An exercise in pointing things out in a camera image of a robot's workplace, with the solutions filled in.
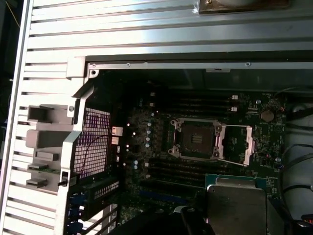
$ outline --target metal frame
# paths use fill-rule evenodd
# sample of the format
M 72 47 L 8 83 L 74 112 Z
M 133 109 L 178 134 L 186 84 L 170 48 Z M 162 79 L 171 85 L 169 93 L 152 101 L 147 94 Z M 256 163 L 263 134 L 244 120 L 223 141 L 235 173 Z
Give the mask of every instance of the metal frame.
M 62 220 L 64 217 L 63 209 L 57 204 L 59 200 L 64 202 L 65 192 L 49 194 L 26 189 L 23 185 L 29 178 L 25 167 L 33 153 L 23 140 L 34 125 L 32 122 L 24 124 L 26 107 L 41 103 L 75 106 L 76 99 L 85 92 L 81 88 L 92 78 L 85 77 L 91 70 L 313 69 L 313 63 L 304 60 L 311 59 L 305 52 L 313 50 L 313 33 L 307 30 L 313 25 L 311 0 L 293 1 L 290 9 L 279 14 L 260 11 L 209 17 L 194 14 L 193 3 L 193 0 L 24 1 L 0 176 L 0 234 L 3 229 L 7 234 L 10 230 L 20 234 L 53 234 L 55 218 Z M 281 55 L 275 63 L 266 62 L 269 51 L 271 55 Z M 293 58 L 297 60 L 287 62 L 285 59 L 289 57 L 277 51 L 300 55 Z M 238 63 L 205 63 L 207 60 L 188 63 L 192 53 L 207 53 L 208 58 L 220 52 L 223 52 L 221 58 L 225 52 L 266 53 L 258 60 L 253 60 L 253 54 L 249 54 Z M 183 61 L 164 61 L 174 53 Z M 155 55 L 161 54 L 163 59 L 155 63 L 153 60 L 158 58 Z M 87 70 L 82 68 L 84 60 L 92 61 L 90 56 L 103 55 L 106 59 L 100 60 L 111 62 L 90 63 Z M 73 69 L 75 65 L 79 65 L 80 70 Z M 44 226 L 9 217 L 6 213 L 32 218 Z

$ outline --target circuit board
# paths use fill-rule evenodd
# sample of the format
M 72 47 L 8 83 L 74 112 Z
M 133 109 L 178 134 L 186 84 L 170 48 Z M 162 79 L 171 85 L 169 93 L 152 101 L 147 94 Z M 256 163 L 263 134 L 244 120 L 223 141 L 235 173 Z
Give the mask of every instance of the circuit board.
M 166 104 L 160 101 L 159 105 L 155 98 L 153 103 L 149 99 L 141 97 L 128 114 L 126 128 L 131 134 L 123 194 L 127 200 L 123 200 L 121 221 L 151 205 L 173 210 L 192 203 L 207 187 L 206 174 L 265 178 L 267 195 L 277 193 L 285 139 L 284 98 L 274 99 L 267 93 L 218 92 L 208 96 L 171 94 Z M 178 120 L 185 120 L 184 129 L 173 124 Z M 214 122 L 226 129 L 223 161 L 221 155 L 214 157 Z M 249 130 L 252 139 L 248 146 Z M 179 148 L 180 155 L 172 154 L 173 146 Z

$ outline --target green circuit board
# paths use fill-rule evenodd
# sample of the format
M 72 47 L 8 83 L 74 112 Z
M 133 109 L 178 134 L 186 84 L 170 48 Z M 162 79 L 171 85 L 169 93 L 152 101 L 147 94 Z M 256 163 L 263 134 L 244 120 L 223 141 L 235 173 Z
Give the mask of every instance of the green circuit board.
M 126 222 L 151 204 L 169 210 L 177 205 L 189 204 L 205 190 L 206 174 L 264 178 L 267 195 L 277 193 L 280 157 L 285 145 L 286 100 L 274 99 L 272 94 L 257 92 L 236 92 L 232 96 L 236 97 L 237 106 L 226 117 L 199 115 L 193 112 L 193 106 L 187 108 L 189 114 L 162 110 L 156 112 L 150 107 L 140 106 L 131 110 L 128 122 L 136 123 L 137 127 L 137 134 L 131 141 L 132 145 L 139 146 L 139 150 L 127 153 L 127 190 L 123 195 L 128 200 L 121 211 L 121 221 Z M 223 141 L 225 160 L 239 164 L 243 163 L 247 149 L 245 126 L 252 127 L 253 154 L 249 165 L 211 161 L 210 155 L 203 154 L 207 151 L 207 146 L 199 152 L 192 150 L 188 153 L 195 158 L 207 156 L 204 161 L 173 157 L 169 154 L 173 143 L 177 141 L 180 147 L 184 145 L 183 141 L 177 140 L 177 130 L 171 124 L 172 120 L 179 118 L 212 119 L 228 125 Z M 191 124 L 205 129 L 206 133 L 212 126 L 203 121 Z

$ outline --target pci express slot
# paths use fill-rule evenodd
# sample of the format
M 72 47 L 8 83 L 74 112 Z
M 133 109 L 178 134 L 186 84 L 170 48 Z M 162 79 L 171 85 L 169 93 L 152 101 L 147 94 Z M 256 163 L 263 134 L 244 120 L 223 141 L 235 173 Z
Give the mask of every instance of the pci express slot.
M 161 159 L 161 158 L 150 158 L 149 159 L 149 168 L 157 167 L 157 168 L 165 168 L 171 170 L 183 170 L 190 172 L 197 172 L 206 174 L 208 171 L 211 173 L 220 173 L 226 174 L 231 173 L 229 168 L 224 167 L 224 165 L 220 165 L 220 163 L 193 163 L 193 162 L 183 162 L 179 159 Z
M 195 188 L 180 184 L 170 184 L 157 180 L 144 180 L 140 182 L 144 191 L 153 191 L 161 194 L 173 195 L 183 198 L 193 198 Z
M 183 171 L 171 171 L 169 169 L 149 168 L 150 178 L 164 180 L 167 182 L 177 182 L 180 184 L 190 184 L 193 186 L 203 186 L 205 174 L 196 174 Z

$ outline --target connector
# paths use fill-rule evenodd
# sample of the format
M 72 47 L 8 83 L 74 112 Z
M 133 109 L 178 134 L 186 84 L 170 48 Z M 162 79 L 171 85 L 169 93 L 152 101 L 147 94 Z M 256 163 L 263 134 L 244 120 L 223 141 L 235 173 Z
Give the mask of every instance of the connector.
M 84 225 L 79 222 L 72 222 L 67 226 L 67 231 L 69 234 L 78 234 L 82 231 Z
M 75 194 L 70 197 L 69 201 L 72 205 L 82 205 L 85 202 L 85 195 L 84 194 Z

